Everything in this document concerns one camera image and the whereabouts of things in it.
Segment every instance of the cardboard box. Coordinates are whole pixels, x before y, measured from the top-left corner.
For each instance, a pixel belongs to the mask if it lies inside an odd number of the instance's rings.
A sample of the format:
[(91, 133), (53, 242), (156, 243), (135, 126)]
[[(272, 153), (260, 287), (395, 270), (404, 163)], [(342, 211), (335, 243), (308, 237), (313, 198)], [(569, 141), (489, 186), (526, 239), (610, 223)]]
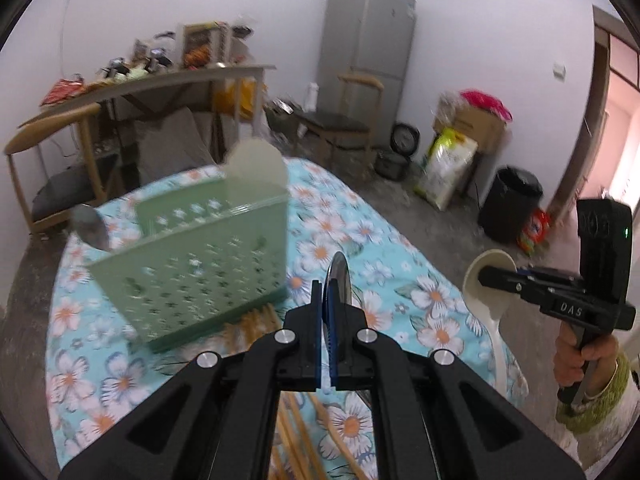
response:
[[(433, 129), (441, 133), (447, 124), (433, 121)], [(456, 112), (451, 127), (478, 143), (479, 153), (495, 153), (504, 135), (504, 121), (480, 108), (466, 106)]]

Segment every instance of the table leg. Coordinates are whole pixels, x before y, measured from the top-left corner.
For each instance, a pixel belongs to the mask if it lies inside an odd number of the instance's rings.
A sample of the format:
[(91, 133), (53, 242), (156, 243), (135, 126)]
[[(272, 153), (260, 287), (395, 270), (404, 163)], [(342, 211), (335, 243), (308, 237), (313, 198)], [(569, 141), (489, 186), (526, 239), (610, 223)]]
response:
[(234, 97), (234, 123), (236, 124), (236, 139), (240, 140), (240, 89), (242, 86), (242, 79), (236, 79), (236, 95)]
[(338, 142), (338, 134), (335, 134), (333, 139), (331, 140), (331, 149), (329, 152), (329, 166), (327, 167), (327, 169), (329, 171), (333, 171), (335, 170), (335, 145)]
[(118, 115), (116, 111), (116, 99), (111, 99), (111, 114), (113, 115), (113, 124), (111, 125), (113, 131), (116, 133), (118, 139), (118, 145), (120, 147), (120, 154), (124, 151), (124, 145), (122, 143), (122, 137), (120, 136), (120, 127), (118, 126)]
[(252, 136), (256, 137), (260, 131), (260, 120), (262, 119), (262, 86), (264, 85), (264, 70), (255, 78), (254, 92), (254, 121), (252, 123)]
[(326, 133), (320, 133), (320, 166), (325, 169), (329, 168), (329, 159), (331, 157), (331, 146), (329, 145), (329, 139)]
[(220, 142), (221, 139), (224, 139), (222, 135), (222, 127), (218, 127), (220, 123), (220, 117), (216, 110), (216, 82), (209, 82), (209, 104), (212, 115), (211, 120), (211, 145), (209, 147), (209, 153), (211, 154), (213, 160), (216, 164), (220, 164), (222, 162), (222, 157), (220, 155)]
[(364, 155), (362, 159), (362, 179), (366, 180), (369, 173), (369, 164), (371, 162), (371, 145), (373, 143), (373, 131), (369, 131), (367, 134), (367, 145), (364, 149)]

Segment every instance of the wooden table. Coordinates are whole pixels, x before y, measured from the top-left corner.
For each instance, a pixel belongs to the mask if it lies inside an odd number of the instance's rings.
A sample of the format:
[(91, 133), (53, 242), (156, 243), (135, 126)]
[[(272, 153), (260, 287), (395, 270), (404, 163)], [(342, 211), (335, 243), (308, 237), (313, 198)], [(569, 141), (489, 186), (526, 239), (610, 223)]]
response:
[[(236, 122), (236, 129), (239, 131), (240, 125), (240, 85), (238, 82), (243, 78), (253, 78), (256, 81), (256, 88), (262, 88), (264, 83), (265, 70), (275, 70), (274, 65), (227, 65), (227, 66), (212, 66), (210, 68), (201, 68), (198, 70), (169, 70), (168, 72), (150, 74), (146, 77), (137, 79), (127, 79), (121, 83), (115, 83), (103, 88), (98, 88), (87, 94), (81, 94), (77, 97), (73, 97), (67, 101), (63, 101), (59, 104), (47, 107), (37, 116), (29, 119), (25, 123), (20, 125), (20, 128), (25, 124), (32, 123), (56, 114), (75, 110), (87, 104), (107, 102), (117, 97), (126, 99), (129, 103), (133, 104), (140, 111), (145, 114), (156, 114), (143, 102), (137, 99), (134, 94), (144, 92), (147, 90), (154, 90), (158, 88), (177, 87), (177, 90), (173, 97), (169, 100), (168, 105), (160, 111), (160, 114), (168, 111), (168, 107), (182, 95), (189, 87), (197, 83), (206, 83), (213, 81), (222, 81), (226, 79), (234, 79), (236, 81), (236, 109), (234, 111), (234, 119)], [(213, 107), (213, 95), (211, 96), (211, 106)], [(262, 92), (254, 92), (253, 110), (261, 110), (262, 108)], [(260, 125), (260, 113), (254, 113), (252, 128), (255, 135)]]

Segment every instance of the red snack package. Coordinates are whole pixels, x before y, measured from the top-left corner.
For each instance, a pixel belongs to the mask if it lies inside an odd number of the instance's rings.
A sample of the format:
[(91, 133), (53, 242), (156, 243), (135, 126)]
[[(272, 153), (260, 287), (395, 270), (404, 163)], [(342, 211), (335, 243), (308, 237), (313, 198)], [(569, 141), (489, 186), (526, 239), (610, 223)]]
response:
[(60, 79), (53, 88), (49, 90), (49, 93), (44, 97), (40, 106), (52, 105), (64, 101), (84, 91), (84, 79), (79, 74), (76, 74), (76, 79)]
[(485, 94), (484, 92), (481, 92), (479, 90), (465, 90), (463, 92), (460, 92), (460, 95), (473, 107), (487, 110), (492, 114), (500, 117), (505, 123), (510, 123), (511, 121), (513, 121), (511, 112), (504, 107), (500, 99), (492, 95)]
[(545, 239), (551, 218), (542, 209), (536, 209), (518, 237), (518, 247), (531, 256), (533, 249)]

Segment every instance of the round table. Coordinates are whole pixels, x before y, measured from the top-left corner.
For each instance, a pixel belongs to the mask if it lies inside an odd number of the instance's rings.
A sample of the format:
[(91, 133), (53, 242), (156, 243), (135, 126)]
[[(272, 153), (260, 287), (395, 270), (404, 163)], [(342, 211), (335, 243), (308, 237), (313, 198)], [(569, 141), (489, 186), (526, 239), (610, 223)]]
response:
[[(338, 178), (300, 160), (289, 170), (289, 298), (277, 313), (308, 303), (312, 280), (323, 280), (335, 251), (348, 259), (353, 304), (369, 327), (395, 338), (405, 350), (427, 355), (455, 352), (489, 384), (495, 381), (494, 356), (482, 324), (466, 309), (459, 290), (411, 243)], [(134, 208), (142, 198), (203, 178), (224, 178), (215, 167), (201, 168), (152, 183), (100, 208), (112, 248), (134, 242), (140, 232)], [(182, 365), (207, 349), (227, 355), (223, 338), (200, 339), (153, 354), (119, 314), (85, 269), (99, 252), (69, 237), (54, 286), (47, 334), (46, 381), (49, 419), (60, 466), (95, 441), (158, 389)], [(518, 404), (527, 383), (504, 345), (508, 399)], [(350, 451), (370, 478), (376, 459), (370, 411), (354, 393), (325, 387), (318, 391)], [(308, 430), (327, 471), (346, 464), (325, 428), (316, 423), (311, 402), (296, 396)]]

